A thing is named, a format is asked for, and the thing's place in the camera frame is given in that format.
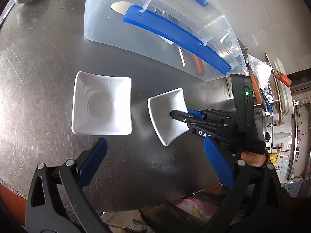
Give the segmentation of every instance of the clear plastic container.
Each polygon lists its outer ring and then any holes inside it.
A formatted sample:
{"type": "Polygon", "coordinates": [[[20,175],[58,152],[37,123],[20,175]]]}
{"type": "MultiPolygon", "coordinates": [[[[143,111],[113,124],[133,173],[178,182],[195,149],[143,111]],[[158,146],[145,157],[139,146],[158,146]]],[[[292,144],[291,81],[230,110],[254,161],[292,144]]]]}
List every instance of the clear plastic container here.
{"type": "Polygon", "coordinates": [[[178,68],[201,80],[211,81],[224,75],[177,44],[170,45],[156,34],[123,22],[123,15],[111,5],[127,1],[167,18],[207,45],[231,67],[229,73],[247,74],[237,38],[226,17],[210,1],[203,0],[86,0],[84,34],[89,40],[142,54],[178,68]]]}

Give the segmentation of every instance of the stainless steel table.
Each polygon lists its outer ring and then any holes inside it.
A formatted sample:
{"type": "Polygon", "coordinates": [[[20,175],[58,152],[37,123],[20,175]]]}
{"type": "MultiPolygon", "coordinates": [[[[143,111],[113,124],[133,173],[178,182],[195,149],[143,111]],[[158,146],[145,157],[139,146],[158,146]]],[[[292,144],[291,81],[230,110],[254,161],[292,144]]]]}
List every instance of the stainless steel table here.
{"type": "Polygon", "coordinates": [[[84,192],[98,211],[161,204],[217,180],[201,141],[185,133],[170,146],[158,139],[147,99],[183,88],[188,108],[233,109],[226,79],[203,82],[150,58],[87,40],[85,0],[15,5],[0,29],[0,179],[27,196],[38,163],[63,164],[98,136],[71,132],[78,71],[133,80],[133,133],[105,136],[109,150],[84,192]]]}

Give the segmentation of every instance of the white wall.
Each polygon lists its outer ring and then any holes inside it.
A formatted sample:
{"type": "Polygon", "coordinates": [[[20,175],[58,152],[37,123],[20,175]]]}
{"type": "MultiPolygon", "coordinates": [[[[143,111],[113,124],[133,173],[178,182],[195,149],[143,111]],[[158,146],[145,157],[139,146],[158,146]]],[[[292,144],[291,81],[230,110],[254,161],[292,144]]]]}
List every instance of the white wall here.
{"type": "Polygon", "coordinates": [[[278,57],[287,74],[311,67],[311,13],[303,0],[211,0],[248,53],[278,57]]]}

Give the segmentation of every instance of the wooden knife handle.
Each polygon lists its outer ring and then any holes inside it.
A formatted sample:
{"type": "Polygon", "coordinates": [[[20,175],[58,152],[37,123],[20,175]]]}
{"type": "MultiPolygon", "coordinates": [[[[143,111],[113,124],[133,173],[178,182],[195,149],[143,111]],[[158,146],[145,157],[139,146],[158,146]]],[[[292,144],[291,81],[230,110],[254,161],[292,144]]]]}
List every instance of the wooden knife handle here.
{"type": "Polygon", "coordinates": [[[205,74],[205,69],[204,69],[204,64],[202,59],[200,59],[198,56],[192,53],[192,57],[194,59],[196,68],[197,68],[197,73],[201,76],[205,74]]]}
{"type": "Polygon", "coordinates": [[[254,74],[250,74],[252,87],[258,104],[263,104],[263,96],[254,74]]]}

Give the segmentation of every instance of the square white dish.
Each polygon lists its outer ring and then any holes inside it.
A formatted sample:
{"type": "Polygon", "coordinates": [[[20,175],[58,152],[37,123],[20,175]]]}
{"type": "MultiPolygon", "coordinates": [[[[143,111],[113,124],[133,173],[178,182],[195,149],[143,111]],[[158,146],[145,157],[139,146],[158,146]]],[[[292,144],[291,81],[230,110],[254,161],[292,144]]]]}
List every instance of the square white dish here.
{"type": "Polygon", "coordinates": [[[153,128],[163,145],[168,146],[175,138],[189,130],[187,123],[170,116],[173,109],[188,113],[183,89],[174,89],[149,98],[148,109],[153,128]]]}
{"type": "Polygon", "coordinates": [[[132,79],[76,75],[71,131],[76,135],[129,135],[132,79]]]}

